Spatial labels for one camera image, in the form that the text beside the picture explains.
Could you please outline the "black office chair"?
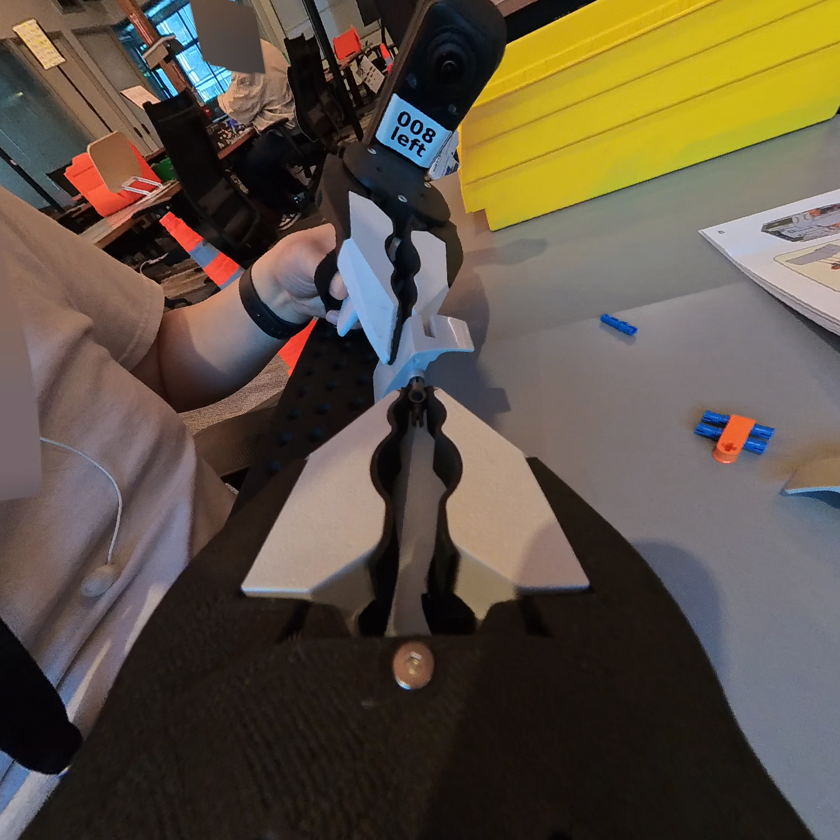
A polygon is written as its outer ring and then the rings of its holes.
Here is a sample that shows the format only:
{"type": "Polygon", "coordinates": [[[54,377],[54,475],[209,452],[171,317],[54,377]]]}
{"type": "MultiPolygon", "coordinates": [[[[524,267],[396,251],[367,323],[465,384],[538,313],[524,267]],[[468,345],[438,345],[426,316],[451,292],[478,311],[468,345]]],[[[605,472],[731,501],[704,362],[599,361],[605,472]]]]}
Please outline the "black office chair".
{"type": "Polygon", "coordinates": [[[218,158],[203,111],[183,92],[143,106],[192,208],[192,227],[242,267],[252,266],[278,240],[254,201],[218,158]]]}

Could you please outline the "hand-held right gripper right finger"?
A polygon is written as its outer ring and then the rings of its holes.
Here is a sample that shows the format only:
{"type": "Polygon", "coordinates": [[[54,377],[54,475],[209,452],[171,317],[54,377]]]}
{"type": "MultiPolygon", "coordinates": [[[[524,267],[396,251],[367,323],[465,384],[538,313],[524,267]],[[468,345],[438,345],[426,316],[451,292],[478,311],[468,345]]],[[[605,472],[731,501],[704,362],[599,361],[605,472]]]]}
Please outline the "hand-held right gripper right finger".
{"type": "Polygon", "coordinates": [[[427,608],[482,621],[520,596],[585,591],[589,579],[525,454],[442,389],[427,396],[444,485],[427,608]]]}

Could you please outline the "person's left forearm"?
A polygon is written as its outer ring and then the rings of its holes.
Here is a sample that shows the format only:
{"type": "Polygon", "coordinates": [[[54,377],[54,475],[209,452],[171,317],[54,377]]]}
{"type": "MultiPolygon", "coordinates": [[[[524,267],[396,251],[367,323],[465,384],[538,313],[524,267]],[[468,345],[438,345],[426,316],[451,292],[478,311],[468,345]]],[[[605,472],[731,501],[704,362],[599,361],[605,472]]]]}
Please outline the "person's left forearm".
{"type": "Polygon", "coordinates": [[[260,373],[312,319],[294,312],[254,319],[267,305],[247,309],[239,282],[162,318],[153,349],[150,388],[178,413],[217,403],[260,373]]]}

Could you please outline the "black wristband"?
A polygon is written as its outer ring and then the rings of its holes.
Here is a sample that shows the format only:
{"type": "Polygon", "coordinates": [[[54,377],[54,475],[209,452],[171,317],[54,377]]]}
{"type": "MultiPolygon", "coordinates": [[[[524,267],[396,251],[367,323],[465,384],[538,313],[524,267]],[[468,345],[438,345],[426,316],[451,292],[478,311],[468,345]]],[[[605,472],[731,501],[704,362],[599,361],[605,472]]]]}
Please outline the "black wristband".
{"type": "Polygon", "coordinates": [[[301,333],[310,323],[290,322],[279,317],[259,297],[248,267],[238,278],[238,294],[243,309],[259,330],[273,340],[286,343],[301,333]]]}

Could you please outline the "white instruction booklet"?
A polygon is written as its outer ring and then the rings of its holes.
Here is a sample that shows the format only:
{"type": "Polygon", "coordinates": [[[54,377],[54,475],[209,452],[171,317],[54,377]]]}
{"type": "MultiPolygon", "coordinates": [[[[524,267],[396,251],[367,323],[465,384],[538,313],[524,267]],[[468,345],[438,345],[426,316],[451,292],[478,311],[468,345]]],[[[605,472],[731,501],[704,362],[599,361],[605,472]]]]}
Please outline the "white instruction booklet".
{"type": "Polygon", "coordinates": [[[839,334],[839,191],[699,231],[785,305],[839,334]]]}

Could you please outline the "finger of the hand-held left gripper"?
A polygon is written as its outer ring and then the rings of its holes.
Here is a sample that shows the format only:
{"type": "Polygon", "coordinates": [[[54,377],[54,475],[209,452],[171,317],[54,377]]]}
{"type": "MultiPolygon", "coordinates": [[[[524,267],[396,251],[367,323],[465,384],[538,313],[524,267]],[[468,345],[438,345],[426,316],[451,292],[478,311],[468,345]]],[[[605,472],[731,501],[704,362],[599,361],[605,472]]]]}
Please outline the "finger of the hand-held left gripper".
{"type": "Polygon", "coordinates": [[[349,194],[350,237],[338,254],[338,272],[348,293],[335,326],[339,336],[360,326],[383,364],[396,365],[401,341],[401,304],[393,290],[394,265],[385,241],[393,234],[392,220],[369,198],[349,194]]]}
{"type": "Polygon", "coordinates": [[[434,234],[421,230],[412,231],[411,243],[420,260],[414,276],[416,300],[412,316],[432,317],[438,314],[449,289],[446,244],[434,234]]]}

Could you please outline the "orange traffic cone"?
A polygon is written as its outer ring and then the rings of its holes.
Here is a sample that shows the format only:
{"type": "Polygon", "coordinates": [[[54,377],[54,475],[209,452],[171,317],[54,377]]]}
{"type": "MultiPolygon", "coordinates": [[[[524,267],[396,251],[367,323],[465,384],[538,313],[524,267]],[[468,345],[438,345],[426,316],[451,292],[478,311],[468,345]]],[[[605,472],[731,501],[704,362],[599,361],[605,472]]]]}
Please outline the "orange traffic cone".
{"type": "MultiPolygon", "coordinates": [[[[178,245],[204,270],[207,277],[222,290],[235,283],[244,273],[244,268],[211,245],[205,238],[190,228],[184,221],[168,212],[161,218],[164,230],[174,238],[178,245]]],[[[294,338],[289,339],[280,349],[279,357],[287,363],[288,372],[292,373],[303,352],[306,342],[315,325],[311,319],[294,338]]]]}

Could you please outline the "grey desk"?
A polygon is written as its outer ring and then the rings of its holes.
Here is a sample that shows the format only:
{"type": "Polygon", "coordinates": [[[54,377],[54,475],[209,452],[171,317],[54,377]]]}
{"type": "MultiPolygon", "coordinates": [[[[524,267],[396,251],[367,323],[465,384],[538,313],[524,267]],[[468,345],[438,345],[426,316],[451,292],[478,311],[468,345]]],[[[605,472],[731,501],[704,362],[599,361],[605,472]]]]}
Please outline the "grey desk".
{"type": "Polygon", "coordinates": [[[442,184],[465,246],[447,312],[476,352],[441,386],[644,556],[818,838],[839,827],[838,508],[781,489],[838,454],[838,345],[699,230],[836,187],[838,119],[495,233],[442,184]],[[719,464],[706,411],[773,438],[719,464]]]}

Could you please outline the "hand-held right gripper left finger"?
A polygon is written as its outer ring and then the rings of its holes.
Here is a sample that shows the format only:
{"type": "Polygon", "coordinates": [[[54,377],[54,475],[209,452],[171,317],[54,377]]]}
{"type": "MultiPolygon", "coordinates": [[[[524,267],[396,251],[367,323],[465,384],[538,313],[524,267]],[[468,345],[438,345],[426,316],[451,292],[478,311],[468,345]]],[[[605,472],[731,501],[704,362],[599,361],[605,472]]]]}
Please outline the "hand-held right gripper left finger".
{"type": "Polygon", "coordinates": [[[385,621],[396,588],[394,488],[408,415],[393,391],[316,449],[257,553],[241,589],[337,608],[350,621],[385,621]]]}

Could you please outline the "orange and blue toy assembly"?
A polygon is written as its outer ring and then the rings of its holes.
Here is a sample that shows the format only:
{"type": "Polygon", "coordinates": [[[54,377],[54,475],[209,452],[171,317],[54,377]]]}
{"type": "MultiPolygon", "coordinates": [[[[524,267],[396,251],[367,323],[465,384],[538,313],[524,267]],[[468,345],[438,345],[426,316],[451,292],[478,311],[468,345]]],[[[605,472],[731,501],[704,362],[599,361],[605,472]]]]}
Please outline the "orange and blue toy assembly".
{"type": "Polygon", "coordinates": [[[774,436],[773,427],[756,423],[741,415],[726,415],[706,411],[695,426],[694,433],[714,442],[713,458],[722,465],[735,463],[741,453],[762,455],[774,436]]]}

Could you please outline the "person's beige shirt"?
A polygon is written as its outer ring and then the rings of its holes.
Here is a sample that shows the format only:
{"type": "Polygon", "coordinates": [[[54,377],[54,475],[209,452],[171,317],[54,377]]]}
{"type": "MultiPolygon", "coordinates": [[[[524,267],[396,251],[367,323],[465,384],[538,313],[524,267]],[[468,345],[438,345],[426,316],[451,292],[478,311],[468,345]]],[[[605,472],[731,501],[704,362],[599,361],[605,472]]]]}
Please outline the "person's beige shirt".
{"type": "Polygon", "coordinates": [[[38,412],[41,486],[2,501],[2,621],[84,743],[167,590],[235,495],[144,380],[165,295],[2,188],[2,282],[38,412]]]}

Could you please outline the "white wall poster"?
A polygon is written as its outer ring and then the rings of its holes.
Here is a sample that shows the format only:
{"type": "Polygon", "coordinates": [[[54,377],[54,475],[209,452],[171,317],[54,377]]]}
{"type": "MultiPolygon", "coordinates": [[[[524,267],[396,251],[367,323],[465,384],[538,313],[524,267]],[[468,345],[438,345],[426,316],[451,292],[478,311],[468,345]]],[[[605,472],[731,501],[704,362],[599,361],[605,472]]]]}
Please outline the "white wall poster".
{"type": "Polygon", "coordinates": [[[66,63],[66,58],[35,18],[31,17],[16,24],[13,26],[13,32],[21,39],[43,69],[57,68],[66,63]]]}

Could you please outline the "orange cooler with beige lid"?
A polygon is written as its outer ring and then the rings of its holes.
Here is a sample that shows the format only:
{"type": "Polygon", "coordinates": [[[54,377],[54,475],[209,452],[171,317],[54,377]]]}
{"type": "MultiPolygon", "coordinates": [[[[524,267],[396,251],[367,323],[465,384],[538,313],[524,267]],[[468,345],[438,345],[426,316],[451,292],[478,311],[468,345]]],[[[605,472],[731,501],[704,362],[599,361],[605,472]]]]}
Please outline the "orange cooler with beige lid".
{"type": "Polygon", "coordinates": [[[142,154],[121,132],[94,140],[66,168],[67,180],[103,217],[135,204],[163,186],[142,154]]]}

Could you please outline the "grey toy building piece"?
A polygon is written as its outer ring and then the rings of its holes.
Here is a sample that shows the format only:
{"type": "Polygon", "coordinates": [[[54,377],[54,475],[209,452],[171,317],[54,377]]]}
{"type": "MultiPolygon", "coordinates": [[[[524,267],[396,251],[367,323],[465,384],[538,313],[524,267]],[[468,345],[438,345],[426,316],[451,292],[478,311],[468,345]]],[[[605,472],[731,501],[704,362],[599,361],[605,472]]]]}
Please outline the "grey toy building piece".
{"type": "Polygon", "coordinates": [[[434,556],[438,507],[445,483],[434,471],[434,436],[426,420],[426,371],[442,354],[471,352],[466,324],[454,318],[412,315],[402,326],[395,362],[374,377],[384,396],[401,386],[406,392],[407,420],[399,438],[401,469],[395,478],[397,573],[385,634],[427,635],[422,596],[434,556]]]}

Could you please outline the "person's left hand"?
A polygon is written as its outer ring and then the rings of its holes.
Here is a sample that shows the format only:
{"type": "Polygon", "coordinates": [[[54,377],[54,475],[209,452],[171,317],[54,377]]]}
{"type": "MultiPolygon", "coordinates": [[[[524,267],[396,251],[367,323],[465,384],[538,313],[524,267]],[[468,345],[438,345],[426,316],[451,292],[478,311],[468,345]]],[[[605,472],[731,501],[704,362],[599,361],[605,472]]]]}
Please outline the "person's left hand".
{"type": "Polygon", "coordinates": [[[284,321],[317,318],[336,325],[341,305],[325,308],[314,283],[316,269],[336,244],[335,228],[329,223],[284,237],[251,268],[258,297],[284,321]]]}

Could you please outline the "yellow plastic bin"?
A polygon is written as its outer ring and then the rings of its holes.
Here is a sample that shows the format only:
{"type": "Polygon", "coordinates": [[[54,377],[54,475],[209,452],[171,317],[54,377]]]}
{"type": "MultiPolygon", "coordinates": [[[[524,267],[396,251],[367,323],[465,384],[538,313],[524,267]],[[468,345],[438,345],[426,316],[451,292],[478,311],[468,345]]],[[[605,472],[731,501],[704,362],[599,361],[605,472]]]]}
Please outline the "yellow plastic bin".
{"type": "Polygon", "coordinates": [[[507,48],[459,129],[498,230],[831,119],[838,1],[593,2],[507,48]]]}

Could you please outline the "grey curved toy piece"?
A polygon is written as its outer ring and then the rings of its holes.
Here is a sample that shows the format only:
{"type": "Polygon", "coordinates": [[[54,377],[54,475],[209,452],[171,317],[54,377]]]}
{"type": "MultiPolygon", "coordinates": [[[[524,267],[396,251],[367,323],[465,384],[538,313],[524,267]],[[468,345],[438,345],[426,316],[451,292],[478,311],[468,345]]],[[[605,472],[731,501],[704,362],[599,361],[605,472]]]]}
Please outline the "grey curved toy piece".
{"type": "Polygon", "coordinates": [[[807,497],[839,508],[839,455],[797,466],[782,487],[785,497],[807,497]]]}

